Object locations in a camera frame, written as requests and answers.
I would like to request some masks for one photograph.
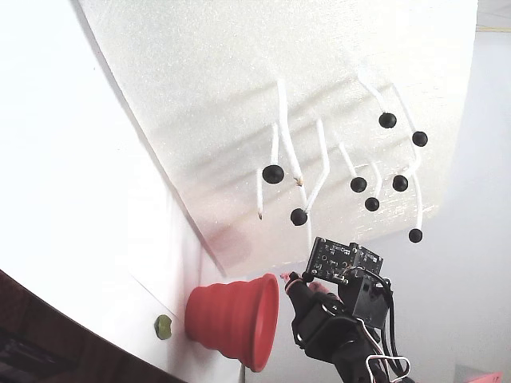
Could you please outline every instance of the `red silicone funnel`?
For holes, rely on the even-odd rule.
[[[266,274],[250,282],[197,287],[188,299],[184,327],[193,341],[258,373],[270,357],[278,313],[277,279]]]

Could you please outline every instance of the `black ball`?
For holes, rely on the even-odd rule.
[[[424,132],[415,132],[412,136],[412,141],[422,148],[428,143],[428,136]]]
[[[380,207],[380,201],[378,201],[377,198],[370,197],[366,199],[365,205],[368,211],[377,211],[378,208]]]
[[[398,174],[394,177],[394,180],[392,181],[392,187],[397,192],[404,192],[408,188],[408,180],[405,176],[401,176]]]
[[[263,179],[269,184],[278,184],[284,178],[284,170],[279,165],[268,165],[263,169]]]
[[[382,128],[388,129],[396,126],[398,120],[396,119],[396,116],[392,113],[383,113],[378,119],[378,122],[380,123]]]
[[[307,221],[307,213],[303,209],[295,209],[291,212],[291,221],[295,226],[302,226]]]
[[[408,233],[408,238],[413,243],[419,243],[422,241],[422,231],[420,229],[412,229]]]
[[[367,182],[362,177],[356,177],[351,180],[350,186],[355,193],[362,193],[367,188]]]
[[[312,281],[314,281],[314,275],[312,275],[311,273],[307,273],[306,271],[304,271],[302,273],[302,280],[305,282],[305,283],[311,283]]]

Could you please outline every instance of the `white ceiling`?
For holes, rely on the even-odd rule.
[[[493,28],[511,28],[510,0],[480,0],[477,25]]]

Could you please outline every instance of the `white cable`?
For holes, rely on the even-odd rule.
[[[270,164],[279,164],[279,126],[274,122],[271,125],[273,129],[273,137],[271,138],[271,157]]]
[[[319,176],[314,188],[312,189],[311,194],[307,200],[307,205],[305,206],[305,212],[309,214],[312,209],[312,205],[316,200],[321,187],[327,180],[328,174],[330,173],[330,161],[328,160],[328,151],[327,151],[327,142],[325,141],[325,129],[323,127],[323,122],[321,119],[316,121],[316,130],[318,132],[319,139],[319,149],[321,150],[321,160],[323,162],[323,170],[321,171],[321,175]]]
[[[298,186],[303,185],[303,175],[300,169],[298,158],[296,158],[295,148],[293,147],[293,141],[291,140],[291,134],[289,133],[289,125],[287,124],[287,94],[286,85],[284,80],[277,81],[277,88],[279,90],[279,127],[280,136],[286,149],[287,158],[291,165],[291,172],[293,178],[296,180]]]
[[[395,82],[392,83],[392,88],[394,89],[396,96],[398,96],[398,99],[399,99],[399,102],[401,103],[402,109],[405,111],[405,116],[406,116],[406,119],[408,120],[408,124],[410,124],[410,129],[412,129],[412,133],[417,132],[417,128],[415,128],[414,117],[412,116],[412,113],[411,113],[410,109],[408,108],[408,104],[402,98],[402,94],[399,91],[399,88],[395,84]]]
[[[406,371],[406,373],[404,373],[402,376],[396,377],[393,381],[390,381],[390,383],[396,383],[398,381],[401,381],[404,377],[408,376],[408,374],[410,373],[410,371],[412,369],[410,360],[407,357],[389,357],[387,355],[369,355],[366,358],[366,368],[367,368],[367,372],[369,373],[369,381],[373,381],[373,382],[376,382],[376,380],[374,379],[373,372],[371,371],[370,366],[369,366],[369,361],[371,359],[383,359],[386,361],[405,361],[406,362],[406,364],[408,365],[408,368],[407,368],[408,371]]]
[[[263,219],[263,171],[257,169],[255,177],[257,182],[257,215],[259,219]]]
[[[307,204],[307,193],[305,192],[305,186],[300,188],[300,197],[302,197],[302,205],[305,206]],[[307,214],[307,257],[312,251],[312,218],[311,213]]]
[[[415,174],[415,173],[412,174],[412,180],[414,180],[415,195],[417,198],[417,225],[416,225],[416,228],[421,230],[422,229],[422,215],[423,215],[421,185],[418,182],[417,174]]]
[[[382,191],[382,174],[380,173],[378,166],[376,166],[376,163],[371,159],[370,160],[370,166],[373,168],[374,175],[376,176],[376,186],[374,187],[374,197],[378,198],[380,196],[380,192]]]
[[[421,166],[421,153],[417,149],[417,146],[415,146],[414,142],[412,141],[412,136],[415,132],[417,132],[417,128],[414,121],[414,116],[412,115],[412,112],[408,108],[408,104],[405,102],[404,98],[402,97],[401,92],[399,91],[398,86],[393,82],[392,88],[394,89],[396,96],[399,99],[399,102],[401,103],[402,109],[405,112],[406,119],[408,120],[408,125],[410,127],[411,134],[408,136],[410,140],[410,144],[412,145],[412,150],[414,151],[414,157],[415,161],[402,173],[405,177],[411,176],[414,174],[419,166]]]
[[[353,162],[351,162],[350,155],[348,154],[346,148],[344,147],[343,142],[339,141],[338,148],[341,151],[341,154],[343,155],[343,159],[346,162],[346,165],[348,165],[348,169],[350,170],[351,177],[356,178],[357,171],[355,170],[355,166],[353,166]]]
[[[412,174],[414,174],[417,171],[417,169],[419,168],[419,166],[421,166],[421,161],[422,161],[421,154],[418,152],[418,149],[415,146],[414,142],[412,141],[411,136],[409,138],[410,138],[410,143],[412,145],[412,149],[414,150],[415,161],[402,173],[405,177],[408,177],[408,176],[411,176]]]
[[[367,92],[372,94],[374,98],[378,101],[378,105],[380,106],[382,113],[387,113],[389,109],[386,107],[386,102],[382,94],[378,90],[376,90],[376,88],[372,86],[369,83],[369,81],[367,81],[367,79],[361,74],[361,71],[357,73],[357,78],[358,82],[360,82],[360,84],[362,84],[362,86],[366,88]]]
[[[364,333],[366,334],[366,337],[367,339],[369,340],[369,342],[371,342],[373,344],[373,346],[378,350],[379,354],[380,355],[384,355],[383,353],[383,350],[382,348],[380,347],[380,345],[376,342],[376,340],[369,334],[369,330],[367,329],[366,327],[366,323],[360,319],[360,318],[357,318],[357,321],[359,321],[361,324],[362,324],[362,329],[364,330]]]

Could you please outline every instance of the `green object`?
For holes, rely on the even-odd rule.
[[[156,331],[156,336],[162,341],[169,339],[172,336],[172,331],[170,330],[171,324],[172,319],[167,315],[160,315],[156,319],[156,322],[154,322],[154,330]]]

